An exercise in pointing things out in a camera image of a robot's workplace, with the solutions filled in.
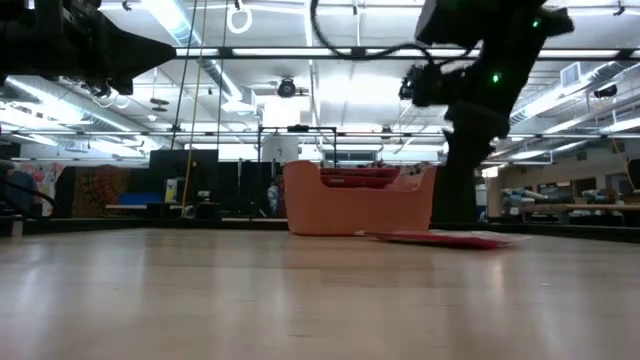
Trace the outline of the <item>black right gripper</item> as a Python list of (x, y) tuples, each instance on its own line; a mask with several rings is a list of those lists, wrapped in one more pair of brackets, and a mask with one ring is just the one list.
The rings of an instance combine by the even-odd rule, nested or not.
[(442, 100), (448, 105), (446, 163), (435, 170), (431, 223), (477, 221), (475, 170), (495, 150), (495, 138), (510, 130), (513, 106), (531, 71), (526, 49), (485, 48), (470, 66), (443, 75)]

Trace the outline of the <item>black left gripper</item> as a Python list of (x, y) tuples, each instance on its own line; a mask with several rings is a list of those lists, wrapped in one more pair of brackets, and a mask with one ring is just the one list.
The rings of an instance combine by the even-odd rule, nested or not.
[(99, 1), (36, 1), (29, 72), (82, 79), (104, 95), (133, 93), (133, 79), (176, 57), (172, 45), (122, 30)]

